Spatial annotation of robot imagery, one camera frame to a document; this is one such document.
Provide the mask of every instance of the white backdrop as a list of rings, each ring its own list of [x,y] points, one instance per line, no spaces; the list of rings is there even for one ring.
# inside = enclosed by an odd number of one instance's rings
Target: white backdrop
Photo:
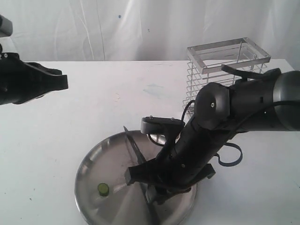
[[[300,69],[300,0],[0,0],[0,42],[26,61],[184,60],[188,46],[249,37]]]

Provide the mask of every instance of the metal wire rack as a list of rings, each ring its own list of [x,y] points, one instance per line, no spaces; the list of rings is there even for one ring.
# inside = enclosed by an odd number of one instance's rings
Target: metal wire rack
[[[221,65],[245,71],[265,72],[271,56],[249,38],[239,38],[187,48],[187,92],[183,108],[196,98],[199,90],[209,82],[230,86],[235,83],[234,75],[221,71]],[[192,116],[190,106],[187,115]]]

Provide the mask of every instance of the white table surface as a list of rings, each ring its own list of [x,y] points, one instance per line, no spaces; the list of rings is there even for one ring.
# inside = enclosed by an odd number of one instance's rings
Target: white table surface
[[[69,89],[0,106],[0,224],[84,225],[74,198],[77,168],[98,142],[139,129],[143,116],[179,118],[186,61],[42,62],[68,75]],[[292,70],[285,60],[270,68]],[[201,182],[187,224],[300,224],[300,133],[234,138],[240,165]],[[224,161],[237,153],[222,149]]]

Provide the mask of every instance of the stainless steel plate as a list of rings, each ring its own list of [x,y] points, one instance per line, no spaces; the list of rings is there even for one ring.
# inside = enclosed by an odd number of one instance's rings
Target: stainless steel plate
[[[150,142],[140,131],[130,131],[147,160],[154,158],[160,147]],[[75,181],[75,200],[79,211],[91,225],[150,225],[152,224],[139,183],[125,184],[124,173],[136,165],[128,151],[125,132],[113,135],[97,144],[83,159]],[[108,197],[100,197],[97,186],[106,183]],[[188,193],[177,195],[162,205],[154,203],[159,223],[176,225],[187,217],[193,207],[197,186]]]

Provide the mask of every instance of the small green object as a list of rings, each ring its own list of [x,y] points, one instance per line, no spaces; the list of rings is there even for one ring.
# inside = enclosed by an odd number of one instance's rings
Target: small green object
[[[109,195],[109,187],[105,183],[100,183],[98,185],[98,192],[100,196],[107,197]]]

